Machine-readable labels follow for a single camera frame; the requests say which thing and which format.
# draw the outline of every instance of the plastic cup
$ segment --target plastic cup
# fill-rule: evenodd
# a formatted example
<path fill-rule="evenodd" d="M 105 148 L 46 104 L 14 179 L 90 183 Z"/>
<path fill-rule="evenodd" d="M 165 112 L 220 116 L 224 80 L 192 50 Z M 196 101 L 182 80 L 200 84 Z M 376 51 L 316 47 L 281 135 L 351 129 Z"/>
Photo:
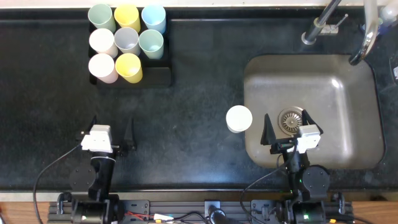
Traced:
<path fill-rule="evenodd" d="M 139 36 L 139 46 L 150 59 L 163 56 L 163 36 L 156 30 L 145 30 Z"/>
<path fill-rule="evenodd" d="M 107 54 L 96 54 L 88 62 L 88 70 L 105 83 L 114 83 L 118 79 L 114 61 Z"/>
<path fill-rule="evenodd" d="M 118 48 L 114 44 L 114 36 L 108 29 L 96 29 L 91 33 L 88 40 L 92 49 L 98 53 L 110 55 L 112 58 L 118 56 Z"/>
<path fill-rule="evenodd" d="M 141 13 L 142 20 L 148 29 L 164 34 L 166 31 L 166 10 L 160 5 L 146 6 Z"/>
<path fill-rule="evenodd" d="M 135 29 L 125 27 L 114 34 L 114 43 L 123 53 L 139 55 L 141 50 L 138 44 L 138 33 Z"/>
<path fill-rule="evenodd" d="M 112 16 L 112 9 L 105 4 L 97 4 L 88 11 L 88 19 L 97 29 L 104 28 L 112 33 L 116 30 L 116 24 Z"/>
<path fill-rule="evenodd" d="M 253 121 L 250 110 L 245 106 L 233 106 L 226 114 L 226 124 L 233 133 L 247 130 Z"/>
<path fill-rule="evenodd" d="M 123 4 L 114 11 L 114 18 L 121 27 L 130 27 L 137 32 L 141 30 L 139 13 L 135 5 Z"/>
<path fill-rule="evenodd" d="M 137 55 L 131 53 L 118 57 L 116 71 L 129 83 L 137 83 L 142 79 L 141 61 Z"/>

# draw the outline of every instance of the chrome faucet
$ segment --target chrome faucet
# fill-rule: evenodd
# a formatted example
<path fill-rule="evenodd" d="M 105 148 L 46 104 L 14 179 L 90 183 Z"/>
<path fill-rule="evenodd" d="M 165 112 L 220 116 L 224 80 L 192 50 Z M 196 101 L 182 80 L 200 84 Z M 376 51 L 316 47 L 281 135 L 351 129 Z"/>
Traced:
<path fill-rule="evenodd" d="M 317 40 L 317 36 L 320 35 L 321 31 L 326 26 L 326 21 L 330 15 L 337 8 L 341 0 L 331 0 L 329 5 L 323 10 L 321 16 L 313 21 L 308 32 L 302 34 L 302 41 L 304 44 L 312 45 Z M 365 20 L 366 29 L 364 34 L 364 40 L 355 54 L 349 58 L 349 64 L 357 65 L 362 61 L 372 49 L 374 41 L 376 40 L 377 30 L 379 28 L 379 18 L 377 14 L 377 2 L 376 0 L 364 0 Z"/>

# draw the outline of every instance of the sink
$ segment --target sink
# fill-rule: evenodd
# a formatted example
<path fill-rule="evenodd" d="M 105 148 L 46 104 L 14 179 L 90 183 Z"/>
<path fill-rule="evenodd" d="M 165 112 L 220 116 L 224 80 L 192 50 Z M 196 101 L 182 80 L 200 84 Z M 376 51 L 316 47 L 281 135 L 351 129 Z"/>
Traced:
<path fill-rule="evenodd" d="M 263 167 L 276 167 L 278 155 L 260 144 L 264 115 L 277 138 L 302 124 L 307 110 L 324 134 L 307 151 L 311 164 L 329 169 L 367 169 L 384 155 L 376 86 L 366 62 L 348 63 L 348 55 L 263 55 L 244 71 L 244 105 L 253 115 L 246 150 Z"/>

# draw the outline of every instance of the drain strainer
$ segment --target drain strainer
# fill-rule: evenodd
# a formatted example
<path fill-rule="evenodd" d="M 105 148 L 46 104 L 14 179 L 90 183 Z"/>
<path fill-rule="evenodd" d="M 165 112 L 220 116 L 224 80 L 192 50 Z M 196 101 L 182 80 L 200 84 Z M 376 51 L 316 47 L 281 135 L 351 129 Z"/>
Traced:
<path fill-rule="evenodd" d="M 303 119 L 301 117 L 303 109 L 292 106 L 282 110 L 278 117 L 278 123 L 281 130 L 288 134 L 296 134 L 299 127 L 303 125 Z"/>

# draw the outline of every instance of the wooden table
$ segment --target wooden table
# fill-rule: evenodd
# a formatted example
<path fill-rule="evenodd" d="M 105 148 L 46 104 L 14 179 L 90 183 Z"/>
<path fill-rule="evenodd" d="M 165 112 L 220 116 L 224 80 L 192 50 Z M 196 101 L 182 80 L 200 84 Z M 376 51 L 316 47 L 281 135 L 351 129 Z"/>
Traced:
<path fill-rule="evenodd" d="M 48 202 L 39 202 L 41 218 L 47 221 Z M 398 202 L 353 202 L 354 214 L 373 223 L 398 223 Z M 32 202 L 0 202 L 6 224 L 38 223 Z"/>

